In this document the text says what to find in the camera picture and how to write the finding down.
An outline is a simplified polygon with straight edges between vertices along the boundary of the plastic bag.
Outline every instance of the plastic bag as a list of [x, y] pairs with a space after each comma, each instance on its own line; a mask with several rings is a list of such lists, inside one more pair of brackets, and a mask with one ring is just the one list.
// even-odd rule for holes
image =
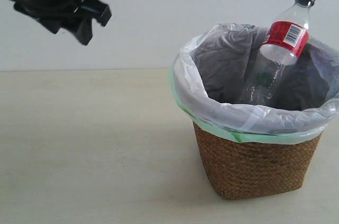
[[278, 107], [233, 104], [267, 28], [218, 24], [179, 52], [170, 81], [177, 104], [199, 126], [236, 142], [297, 144], [339, 111], [339, 53], [310, 37], [282, 84]]

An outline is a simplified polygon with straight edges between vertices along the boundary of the wall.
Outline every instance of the wall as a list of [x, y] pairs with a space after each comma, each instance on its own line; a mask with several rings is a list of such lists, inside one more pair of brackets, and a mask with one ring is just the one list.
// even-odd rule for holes
[[[220, 22], [268, 26], [293, 0], [102, 0], [114, 17], [93, 22], [81, 46], [67, 32], [53, 35], [0, 0], [0, 70], [168, 67], [190, 38]], [[317, 0], [310, 33], [339, 48], [339, 0]]]

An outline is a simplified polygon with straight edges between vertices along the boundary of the wastebasket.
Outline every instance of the wastebasket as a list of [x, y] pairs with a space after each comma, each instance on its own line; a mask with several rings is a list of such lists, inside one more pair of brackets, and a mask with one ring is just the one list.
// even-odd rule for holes
[[301, 188], [339, 111], [339, 53], [313, 37], [283, 83], [277, 108], [233, 103], [267, 30], [218, 24], [187, 43], [170, 68], [173, 96], [193, 121], [206, 175], [223, 199]]

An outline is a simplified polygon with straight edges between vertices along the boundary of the clear plastic bottle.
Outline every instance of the clear plastic bottle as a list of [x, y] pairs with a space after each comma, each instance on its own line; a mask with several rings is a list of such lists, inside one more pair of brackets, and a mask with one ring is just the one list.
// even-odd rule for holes
[[280, 83], [297, 63], [309, 38], [309, 11], [315, 0], [295, 0], [271, 25], [237, 100], [274, 107]]

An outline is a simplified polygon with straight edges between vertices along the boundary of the table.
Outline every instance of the table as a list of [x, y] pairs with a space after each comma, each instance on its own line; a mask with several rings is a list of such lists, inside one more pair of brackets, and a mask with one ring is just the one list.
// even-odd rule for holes
[[225, 201], [167, 69], [0, 73], [0, 223], [339, 221], [338, 120], [294, 192]]

